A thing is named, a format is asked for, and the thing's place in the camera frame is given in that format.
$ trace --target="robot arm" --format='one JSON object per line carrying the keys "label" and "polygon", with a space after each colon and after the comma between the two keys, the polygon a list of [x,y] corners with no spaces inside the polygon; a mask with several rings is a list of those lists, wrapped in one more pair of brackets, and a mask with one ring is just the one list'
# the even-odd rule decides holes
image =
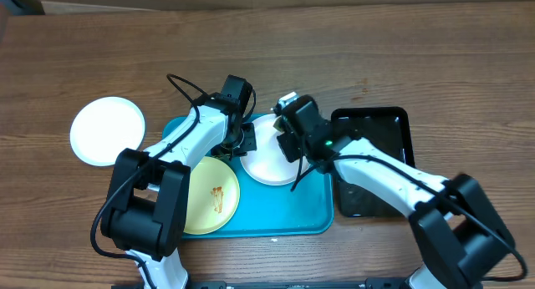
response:
{"label": "robot arm", "polygon": [[[252,124],[242,123],[251,93],[252,86],[245,79],[229,75],[220,94],[194,101],[199,119],[193,129],[194,109],[158,144],[144,152],[127,149],[117,157],[108,191],[108,199],[114,198],[103,211],[100,229],[117,248],[142,259],[160,289],[185,288],[188,279],[176,247],[186,223],[191,169],[209,151],[232,157],[256,149]],[[190,132],[171,150],[158,159],[151,158],[186,131]],[[142,166],[148,168],[140,173]],[[130,181],[136,171],[140,176]],[[156,202],[134,195],[134,189],[146,188],[158,191]],[[140,272],[149,288],[141,268]]]}
{"label": "robot arm", "polygon": [[[273,112],[278,116],[274,126],[283,132],[278,142],[289,162],[305,155],[321,173],[369,190],[409,219],[425,265],[399,288],[472,289],[512,252],[511,233],[470,176],[448,180],[409,167],[377,150],[358,129],[322,118],[310,96],[284,96]],[[490,232],[472,218],[452,230],[446,220],[463,213]]]}

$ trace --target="yellow plate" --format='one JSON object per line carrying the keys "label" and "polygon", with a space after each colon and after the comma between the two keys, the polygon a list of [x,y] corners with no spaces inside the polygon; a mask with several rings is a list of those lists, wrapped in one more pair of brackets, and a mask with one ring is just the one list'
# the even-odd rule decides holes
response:
{"label": "yellow plate", "polygon": [[184,232],[204,235],[224,226],[240,200],[240,185],[232,169],[205,156],[193,169]]}

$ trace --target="wood grain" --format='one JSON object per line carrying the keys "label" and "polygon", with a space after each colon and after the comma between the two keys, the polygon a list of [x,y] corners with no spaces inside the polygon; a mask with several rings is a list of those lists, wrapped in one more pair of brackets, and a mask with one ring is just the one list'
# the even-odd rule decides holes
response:
{"label": "wood grain", "polygon": [[[0,286],[139,280],[133,263],[90,248],[112,169],[80,162],[69,127],[90,101],[118,95],[140,106],[144,146],[154,144],[189,109],[167,73],[209,92],[228,74],[247,78],[257,112],[293,90],[314,96],[325,116],[405,108],[416,164],[476,177],[533,268],[533,71],[535,3],[9,18],[0,47]],[[181,259],[194,280],[234,282],[406,276],[420,265],[404,220],[337,214],[322,235],[270,239],[185,241]],[[506,259],[494,273],[517,271]],[[535,278],[509,286],[531,288]]]}

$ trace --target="blue tray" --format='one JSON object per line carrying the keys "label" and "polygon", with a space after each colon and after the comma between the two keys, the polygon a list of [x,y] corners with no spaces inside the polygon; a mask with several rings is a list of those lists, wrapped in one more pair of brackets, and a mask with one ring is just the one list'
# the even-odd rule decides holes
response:
{"label": "blue tray", "polygon": [[[263,114],[254,114],[253,119]],[[164,128],[171,133],[186,117],[173,119]],[[234,216],[219,230],[205,235],[184,234],[185,239],[252,236],[313,235],[333,223],[333,186],[330,175],[314,171],[290,192],[292,184],[264,185],[243,169],[239,158],[230,167],[240,183],[240,202]]]}

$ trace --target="food stain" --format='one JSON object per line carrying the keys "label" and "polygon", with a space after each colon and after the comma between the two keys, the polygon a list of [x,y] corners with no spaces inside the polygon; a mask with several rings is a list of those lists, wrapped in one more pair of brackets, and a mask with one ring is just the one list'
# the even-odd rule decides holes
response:
{"label": "food stain", "polygon": [[223,189],[221,187],[213,188],[210,194],[214,196],[214,211],[221,214],[223,211]]}

